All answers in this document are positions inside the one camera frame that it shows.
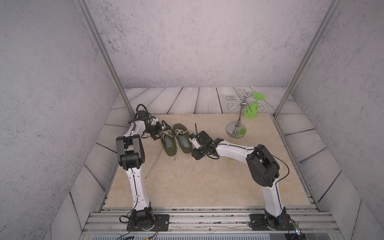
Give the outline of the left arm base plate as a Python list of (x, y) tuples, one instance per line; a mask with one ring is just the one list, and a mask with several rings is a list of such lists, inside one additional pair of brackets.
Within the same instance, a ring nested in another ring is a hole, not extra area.
[(127, 225), (128, 232), (167, 232), (169, 230), (170, 215), (150, 214), (132, 215)]

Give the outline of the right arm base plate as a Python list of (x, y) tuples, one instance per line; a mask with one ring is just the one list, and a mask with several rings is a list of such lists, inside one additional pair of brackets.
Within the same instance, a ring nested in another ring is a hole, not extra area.
[(296, 225), (289, 215), (282, 213), (278, 217), (266, 214), (250, 214), (249, 227), (253, 231), (295, 231)]

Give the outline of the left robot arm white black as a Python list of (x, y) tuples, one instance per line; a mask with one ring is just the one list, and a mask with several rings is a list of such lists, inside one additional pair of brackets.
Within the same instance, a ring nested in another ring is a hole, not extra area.
[(128, 232), (166, 232), (169, 229), (170, 216), (154, 213), (141, 174), (142, 165), (145, 163), (142, 135), (148, 133), (153, 140), (157, 140), (166, 126), (150, 114), (143, 104), (137, 106), (135, 116), (128, 124), (128, 132), (116, 138), (116, 145), (118, 163), (129, 178), (133, 209), (123, 216), (127, 221), (119, 221), (127, 224)]

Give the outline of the olive green shoe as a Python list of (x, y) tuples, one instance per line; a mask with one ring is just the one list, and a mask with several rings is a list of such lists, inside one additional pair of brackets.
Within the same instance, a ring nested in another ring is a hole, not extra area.
[(173, 157), (176, 155), (177, 144), (172, 129), (167, 128), (161, 132), (161, 143), (168, 156)]
[(175, 124), (173, 131), (179, 148), (185, 153), (190, 154), (193, 144), (190, 140), (190, 131), (182, 124)]

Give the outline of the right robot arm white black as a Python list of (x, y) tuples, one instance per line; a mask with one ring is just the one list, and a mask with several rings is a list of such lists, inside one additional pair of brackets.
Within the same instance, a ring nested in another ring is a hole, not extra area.
[(253, 231), (290, 231), (294, 228), (280, 198), (280, 165), (264, 145), (251, 148), (220, 138), (213, 140), (205, 131), (191, 134), (190, 140), (194, 146), (192, 156), (196, 160), (205, 156), (227, 157), (248, 165), (253, 180), (262, 188), (266, 204), (264, 215), (250, 215), (249, 227)]

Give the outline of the grey-blue insole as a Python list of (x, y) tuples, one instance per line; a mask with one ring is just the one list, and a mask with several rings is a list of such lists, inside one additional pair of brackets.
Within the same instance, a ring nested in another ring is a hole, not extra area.
[(181, 148), (185, 151), (189, 151), (191, 150), (191, 147), (192, 147), (192, 144), (189, 140), (189, 135), (186, 134), (186, 135), (180, 135), (179, 136), (179, 142), (180, 142), (180, 145), (181, 145)]
[(173, 151), (176, 148), (175, 139), (171, 136), (166, 136), (163, 138), (163, 145), (165, 150)]

